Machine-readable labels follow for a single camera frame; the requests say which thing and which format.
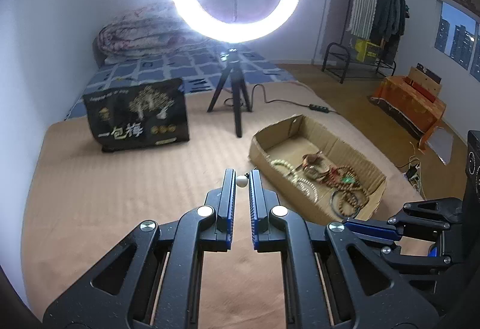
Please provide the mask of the dark metal bangle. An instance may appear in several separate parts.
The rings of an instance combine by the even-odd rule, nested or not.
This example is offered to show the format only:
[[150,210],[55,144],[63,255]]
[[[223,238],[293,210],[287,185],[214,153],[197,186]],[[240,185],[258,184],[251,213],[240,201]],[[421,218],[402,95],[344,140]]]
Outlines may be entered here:
[[329,200],[332,211],[341,219],[355,218],[368,202],[369,195],[362,190],[336,190]]

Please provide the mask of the brown leather watch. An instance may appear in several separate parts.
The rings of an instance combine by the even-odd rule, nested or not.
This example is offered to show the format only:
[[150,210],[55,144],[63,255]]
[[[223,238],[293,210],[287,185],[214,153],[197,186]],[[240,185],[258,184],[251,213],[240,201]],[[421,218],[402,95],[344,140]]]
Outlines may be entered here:
[[323,178],[329,173],[330,165],[321,152],[303,156],[302,169],[310,179]]

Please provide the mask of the red cord green pendant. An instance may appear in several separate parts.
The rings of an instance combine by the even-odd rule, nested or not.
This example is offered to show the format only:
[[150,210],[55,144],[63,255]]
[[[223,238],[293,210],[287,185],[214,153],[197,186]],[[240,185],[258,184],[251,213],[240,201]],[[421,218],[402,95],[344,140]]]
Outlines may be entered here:
[[349,169],[338,168],[330,172],[329,184],[339,190],[346,190],[357,184],[357,178]]

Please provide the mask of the floor power strip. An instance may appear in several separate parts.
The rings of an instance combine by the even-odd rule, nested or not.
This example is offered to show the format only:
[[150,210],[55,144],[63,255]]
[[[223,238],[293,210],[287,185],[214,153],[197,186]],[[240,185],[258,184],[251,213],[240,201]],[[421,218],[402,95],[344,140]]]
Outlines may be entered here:
[[403,173],[404,177],[410,182],[411,184],[416,184],[420,181],[420,168],[421,163],[419,160],[414,160],[414,162],[408,163],[408,168]]

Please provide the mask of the brown cardboard box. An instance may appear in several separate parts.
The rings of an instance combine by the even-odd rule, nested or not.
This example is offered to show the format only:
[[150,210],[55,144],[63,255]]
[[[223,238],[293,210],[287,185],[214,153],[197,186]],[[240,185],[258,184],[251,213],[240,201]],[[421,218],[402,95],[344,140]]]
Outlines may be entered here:
[[386,177],[319,122],[296,115],[257,131],[250,161],[306,220],[371,219]]

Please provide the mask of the orange cloth covered box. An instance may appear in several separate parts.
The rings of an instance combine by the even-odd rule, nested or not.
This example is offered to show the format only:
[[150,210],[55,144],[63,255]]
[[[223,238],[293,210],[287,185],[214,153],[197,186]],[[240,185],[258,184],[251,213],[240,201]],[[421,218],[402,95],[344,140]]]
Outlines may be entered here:
[[403,117],[420,136],[421,152],[425,152],[426,142],[440,125],[447,108],[439,99],[442,84],[427,72],[427,69],[411,67],[407,76],[384,78],[370,97],[372,102],[383,103]]

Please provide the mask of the black clothes rack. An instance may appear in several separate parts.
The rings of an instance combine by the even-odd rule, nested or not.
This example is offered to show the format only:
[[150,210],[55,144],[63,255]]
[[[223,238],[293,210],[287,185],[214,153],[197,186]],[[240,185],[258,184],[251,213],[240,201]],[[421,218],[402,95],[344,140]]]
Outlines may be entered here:
[[394,75],[409,18],[406,0],[343,0],[341,13],[340,35],[326,45],[321,70],[340,83]]

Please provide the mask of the black snack bag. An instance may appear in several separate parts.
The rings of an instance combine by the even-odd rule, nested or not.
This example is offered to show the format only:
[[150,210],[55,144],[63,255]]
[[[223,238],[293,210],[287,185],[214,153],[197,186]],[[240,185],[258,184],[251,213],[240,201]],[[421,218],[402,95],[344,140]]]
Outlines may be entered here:
[[190,140],[180,78],[101,90],[84,96],[83,101],[89,129],[103,152]]

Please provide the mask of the yellow black box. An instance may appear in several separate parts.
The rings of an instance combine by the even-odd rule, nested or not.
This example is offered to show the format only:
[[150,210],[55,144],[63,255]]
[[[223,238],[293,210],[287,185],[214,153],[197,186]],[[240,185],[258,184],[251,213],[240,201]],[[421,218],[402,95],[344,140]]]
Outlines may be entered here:
[[358,38],[355,42],[356,59],[360,63],[374,64],[381,51],[379,45],[361,38]]

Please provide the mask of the window with city view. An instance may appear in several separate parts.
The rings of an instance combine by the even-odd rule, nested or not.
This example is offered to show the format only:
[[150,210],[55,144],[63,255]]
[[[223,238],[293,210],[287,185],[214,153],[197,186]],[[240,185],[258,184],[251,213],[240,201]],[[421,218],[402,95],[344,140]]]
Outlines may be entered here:
[[461,10],[441,3],[434,48],[479,81],[479,22]]

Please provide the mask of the dark hanging clothes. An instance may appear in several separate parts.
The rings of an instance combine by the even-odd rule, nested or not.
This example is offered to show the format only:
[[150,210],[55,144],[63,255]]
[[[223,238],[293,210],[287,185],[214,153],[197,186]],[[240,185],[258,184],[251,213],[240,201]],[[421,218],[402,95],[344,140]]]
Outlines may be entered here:
[[377,0],[369,40],[383,51],[399,41],[404,35],[407,12],[405,0]]

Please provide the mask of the black tripod stand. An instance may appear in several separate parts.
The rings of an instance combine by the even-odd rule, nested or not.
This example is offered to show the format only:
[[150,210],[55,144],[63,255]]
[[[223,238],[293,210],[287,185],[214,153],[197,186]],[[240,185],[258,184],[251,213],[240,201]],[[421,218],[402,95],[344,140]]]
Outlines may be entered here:
[[[233,0],[233,15],[232,21],[235,24],[238,20],[239,1]],[[242,137],[242,105],[247,108],[247,112],[252,111],[250,97],[247,91],[247,85],[241,69],[241,62],[236,47],[230,47],[226,55],[226,67],[221,73],[220,80],[216,86],[216,90],[212,96],[212,100],[208,106],[208,113],[214,110],[217,100],[220,97],[222,90],[225,90],[225,83],[230,79],[231,94],[232,94],[232,108],[233,119],[235,126],[235,134],[238,138]]]

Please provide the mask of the blue checkered bed sheet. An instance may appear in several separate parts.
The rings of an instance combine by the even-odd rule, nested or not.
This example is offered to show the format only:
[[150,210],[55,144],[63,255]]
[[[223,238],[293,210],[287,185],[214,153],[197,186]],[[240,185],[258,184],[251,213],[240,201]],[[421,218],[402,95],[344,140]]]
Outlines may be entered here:
[[[277,67],[245,45],[238,46],[241,70],[248,86],[268,82],[293,82],[288,71]],[[136,60],[103,64],[91,78],[83,96],[118,87],[135,87],[143,83],[182,78],[186,93],[213,91],[220,80],[225,63],[221,54],[224,45],[210,42],[191,51],[169,52]]]

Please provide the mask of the white striped hanging towel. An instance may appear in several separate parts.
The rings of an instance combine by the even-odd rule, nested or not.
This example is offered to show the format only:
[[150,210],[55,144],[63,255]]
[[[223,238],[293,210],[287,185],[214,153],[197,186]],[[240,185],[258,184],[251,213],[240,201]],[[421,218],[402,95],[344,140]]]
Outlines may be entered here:
[[377,0],[352,0],[346,30],[353,36],[369,39],[374,24]]

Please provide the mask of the folded floral quilt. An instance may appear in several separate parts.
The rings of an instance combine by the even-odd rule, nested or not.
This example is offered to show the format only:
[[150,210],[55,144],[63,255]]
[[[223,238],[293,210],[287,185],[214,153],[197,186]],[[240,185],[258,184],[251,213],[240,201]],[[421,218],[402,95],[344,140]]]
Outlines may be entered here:
[[122,61],[197,48],[208,38],[191,29],[172,2],[128,11],[103,26],[96,47],[106,58]]

